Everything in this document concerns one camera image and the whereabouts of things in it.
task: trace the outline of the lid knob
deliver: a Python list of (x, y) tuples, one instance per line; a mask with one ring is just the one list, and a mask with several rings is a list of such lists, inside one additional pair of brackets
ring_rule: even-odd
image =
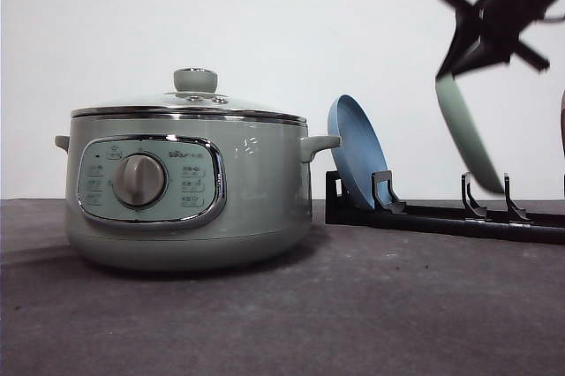
[(218, 75), (207, 69), (188, 68), (175, 71), (175, 88), (179, 92), (215, 92)]

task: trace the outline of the white wall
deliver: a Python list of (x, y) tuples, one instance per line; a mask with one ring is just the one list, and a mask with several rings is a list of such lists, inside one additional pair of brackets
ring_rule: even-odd
[[(464, 165), (433, 88), (454, 28), (438, 0), (2, 1), (3, 198), (63, 197), (65, 155), (53, 137), (68, 133), (70, 111), (165, 92), (172, 71), (188, 65), (216, 70), (225, 94), (307, 117), (311, 134), (325, 133), (332, 101), (351, 94), (402, 197), (459, 194)], [(524, 34), (552, 60), (542, 77), (515, 59), (461, 78), (516, 198), (563, 196), (564, 29)], [(323, 198), (331, 154), (312, 168), (313, 195)]]

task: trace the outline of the control panel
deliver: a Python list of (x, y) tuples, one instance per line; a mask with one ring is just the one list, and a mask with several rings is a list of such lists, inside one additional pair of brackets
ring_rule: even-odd
[(82, 155), (77, 195), (82, 209), (94, 218), (204, 224), (225, 202), (222, 157), (205, 139), (96, 139)]

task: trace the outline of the green plate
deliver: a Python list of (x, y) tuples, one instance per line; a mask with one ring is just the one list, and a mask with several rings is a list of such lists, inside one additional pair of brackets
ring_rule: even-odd
[(488, 191), (504, 193), (501, 180), (478, 135), (477, 127), (453, 76), (449, 74), (436, 80), (435, 92), (451, 138), (456, 143), (459, 154), (471, 174)]
[(565, 153), (565, 92), (561, 100), (561, 140), (563, 141), (563, 153)]

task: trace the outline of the brand logo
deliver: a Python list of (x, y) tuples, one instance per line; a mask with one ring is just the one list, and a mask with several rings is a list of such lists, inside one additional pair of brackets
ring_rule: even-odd
[(187, 157), (187, 156), (189, 156), (189, 155), (190, 155), (189, 153), (181, 153), (181, 152), (178, 151), (178, 150), (177, 150), (177, 151), (169, 151), (169, 157), (170, 157), (170, 158), (177, 158), (177, 157), (185, 158), (185, 157)]

